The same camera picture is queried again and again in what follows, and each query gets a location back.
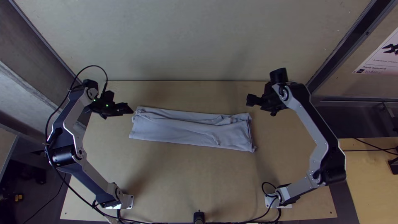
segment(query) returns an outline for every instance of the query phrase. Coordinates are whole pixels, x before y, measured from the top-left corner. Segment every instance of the black knob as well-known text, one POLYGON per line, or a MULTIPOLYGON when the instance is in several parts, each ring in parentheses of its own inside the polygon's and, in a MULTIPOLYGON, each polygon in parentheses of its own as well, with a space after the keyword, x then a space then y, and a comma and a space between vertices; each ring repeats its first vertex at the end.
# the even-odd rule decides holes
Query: black knob
POLYGON ((287 78, 286 68, 279 68, 269 73, 269 78, 271 83, 287 83, 289 80, 287 78))

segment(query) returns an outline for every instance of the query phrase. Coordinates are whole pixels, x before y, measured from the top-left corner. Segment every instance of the particle board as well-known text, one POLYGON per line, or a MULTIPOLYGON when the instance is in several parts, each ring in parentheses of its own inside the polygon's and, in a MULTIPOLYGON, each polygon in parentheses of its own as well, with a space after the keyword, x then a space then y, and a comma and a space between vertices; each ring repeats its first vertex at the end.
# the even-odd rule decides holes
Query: particle board
MULTIPOLYGON (((255 153, 129 139, 131 115, 103 120, 93 114, 84 137, 88 161, 109 182, 135 196, 125 218, 147 222, 192 222, 204 211, 208 222, 237 222, 265 212, 261 183, 291 183, 303 177, 315 143, 293 110, 271 117, 246 107, 248 93, 261 95, 266 82, 111 81, 115 102, 170 110, 237 114, 250 112, 255 153)), ((90 203, 94 195, 70 182, 90 203)), ((272 209, 263 220, 273 220, 272 209)), ((329 187, 303 195, 282 220, 336 217, 329 187)), ((68 191, 62 219, 104 218, 68 191)))

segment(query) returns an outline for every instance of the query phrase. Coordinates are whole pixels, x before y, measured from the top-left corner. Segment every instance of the folded cloth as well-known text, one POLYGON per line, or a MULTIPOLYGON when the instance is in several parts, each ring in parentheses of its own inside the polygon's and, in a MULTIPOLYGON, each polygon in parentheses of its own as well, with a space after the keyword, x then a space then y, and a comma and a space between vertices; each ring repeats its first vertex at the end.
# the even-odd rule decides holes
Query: folded cloth
POLYGON ((137 107, 131 139, 254 152, 249 113, 204 114, 137 107))

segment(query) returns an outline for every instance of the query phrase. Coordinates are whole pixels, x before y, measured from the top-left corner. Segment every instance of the metal bracket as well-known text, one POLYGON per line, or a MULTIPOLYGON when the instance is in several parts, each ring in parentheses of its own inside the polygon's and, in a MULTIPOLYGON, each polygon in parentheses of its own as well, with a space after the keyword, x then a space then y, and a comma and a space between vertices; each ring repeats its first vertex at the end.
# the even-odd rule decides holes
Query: metal bracket
POLYGON ((133 195, 126 195, 121 192, 120 189, 117 190, 117 197, 120 200, 120 204, 114 206, 108 206, 106 209, 132 209, 134 203, 133 195))
POLYGON ((269 208, 271 206, 271 208, 292 208, 291 204, 288 204, 286 206, 280 206, 280 197, 278 193, 272 193, 272 194, 268 194, 270 197, 268 197, 267 195, 264 195, 264 199, 265 199, 265 206, 267 208, 269 208))

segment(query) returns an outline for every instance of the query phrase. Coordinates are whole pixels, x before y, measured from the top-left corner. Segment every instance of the wall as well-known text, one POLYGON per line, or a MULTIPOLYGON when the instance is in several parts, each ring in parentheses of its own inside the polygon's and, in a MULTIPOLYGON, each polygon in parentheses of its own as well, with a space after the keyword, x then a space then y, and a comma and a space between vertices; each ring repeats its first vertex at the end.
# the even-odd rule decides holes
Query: wall
POLYGON ((398 5, 369 37, 315 92, 319 96, 398 98, 397 75, 352 74, 352 72, 398 27, 398 5))
POLYGON ((0 61, 58 105, 73 76, 7 0, 0 0, 0 27, 0 61))
POLYGON ((267 80, 287 67, 303 83, 369 1, 15 0, 75 73, 97 64, 111 80, 267 80))
MULTIPOLYGON (((33 129, 19 126, 18 131, 36 138, 37 133, 44 133, 46 121, 56 107, 45 98, 0 61, 0 113, 33 129)), ((18 124, 5 125, 14 128, 18 124)))

